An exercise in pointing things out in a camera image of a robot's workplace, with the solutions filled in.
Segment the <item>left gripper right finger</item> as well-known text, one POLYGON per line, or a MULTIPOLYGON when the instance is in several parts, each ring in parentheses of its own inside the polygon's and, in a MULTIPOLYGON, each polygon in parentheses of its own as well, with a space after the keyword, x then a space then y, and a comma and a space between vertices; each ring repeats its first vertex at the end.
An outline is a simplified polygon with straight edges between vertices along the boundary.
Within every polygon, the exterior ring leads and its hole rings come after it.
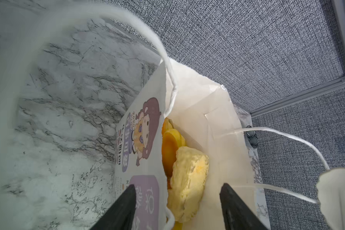
POLYGON ((223 184, 219 197, 226 230, 267 230, 229 184, 223 184))

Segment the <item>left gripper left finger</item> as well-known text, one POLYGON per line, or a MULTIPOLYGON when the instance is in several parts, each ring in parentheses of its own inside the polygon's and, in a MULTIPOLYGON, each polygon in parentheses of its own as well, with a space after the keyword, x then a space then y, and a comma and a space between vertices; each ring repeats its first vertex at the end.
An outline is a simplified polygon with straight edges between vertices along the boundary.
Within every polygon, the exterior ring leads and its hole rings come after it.
POLYGON ((136 211, 136 189, 130 185, 91 227, 91 230, 131 230, 136 211))

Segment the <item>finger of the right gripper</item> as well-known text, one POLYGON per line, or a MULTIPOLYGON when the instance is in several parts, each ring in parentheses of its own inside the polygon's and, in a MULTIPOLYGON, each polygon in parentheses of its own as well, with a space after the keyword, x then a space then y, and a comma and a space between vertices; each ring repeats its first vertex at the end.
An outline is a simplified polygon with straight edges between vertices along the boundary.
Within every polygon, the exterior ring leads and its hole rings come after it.
POLYGON ((316 184, 320 210, 333 230, 345 230, 345 168, 322 173, 316 184))

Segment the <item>pale crumbly square bread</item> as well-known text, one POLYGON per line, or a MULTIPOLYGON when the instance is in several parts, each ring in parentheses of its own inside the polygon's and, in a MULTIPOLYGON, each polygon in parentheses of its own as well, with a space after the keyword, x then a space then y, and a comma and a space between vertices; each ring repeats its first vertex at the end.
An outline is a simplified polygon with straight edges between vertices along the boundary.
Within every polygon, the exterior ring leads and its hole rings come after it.
POLYGON ((185 223, 199 210, 209 172, 209 157, 197 149, 180 147, 172 171, 167 207, 175 221, 185 223))

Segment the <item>small yellow croissant bread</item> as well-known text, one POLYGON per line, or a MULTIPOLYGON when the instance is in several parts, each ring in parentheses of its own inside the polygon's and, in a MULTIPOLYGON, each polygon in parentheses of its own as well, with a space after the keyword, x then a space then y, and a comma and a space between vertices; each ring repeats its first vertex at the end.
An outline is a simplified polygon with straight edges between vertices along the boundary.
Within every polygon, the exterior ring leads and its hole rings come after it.
POLYGON ((177 129, 169 129, 163 134, 162 162, 167 177, 173 174, 176 151, 182 146, 186 146, 186 140, 177 129))

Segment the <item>white printed paper bag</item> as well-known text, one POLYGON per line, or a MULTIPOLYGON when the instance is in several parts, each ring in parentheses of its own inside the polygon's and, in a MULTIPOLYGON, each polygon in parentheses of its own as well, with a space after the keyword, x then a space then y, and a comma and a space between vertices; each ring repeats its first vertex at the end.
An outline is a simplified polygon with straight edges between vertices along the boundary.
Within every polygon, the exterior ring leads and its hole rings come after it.
POLYGON ((132 229, 170 229, 179 217, 163 165, 167 121, 209 157, 183 229, 224 229, 224 183, 255 211, 261 185, 223 85, 170 59, 126 10, 0 2, 0 230, 100 229, 102 219, 115 229, 111 207, 129 185, 132 229))

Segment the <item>ridged yellow spiral bread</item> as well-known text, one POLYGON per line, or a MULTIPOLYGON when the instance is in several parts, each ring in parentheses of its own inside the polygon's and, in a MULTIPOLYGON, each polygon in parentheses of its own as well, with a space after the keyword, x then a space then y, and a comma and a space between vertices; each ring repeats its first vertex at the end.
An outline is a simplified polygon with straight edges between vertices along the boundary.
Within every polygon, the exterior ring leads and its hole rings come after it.
POLYGON ((170 129, 174 129, 173 124, 171 123, 170 119, 167 117, 164 119, 163 126, 162 126, 162 135, 170 129))

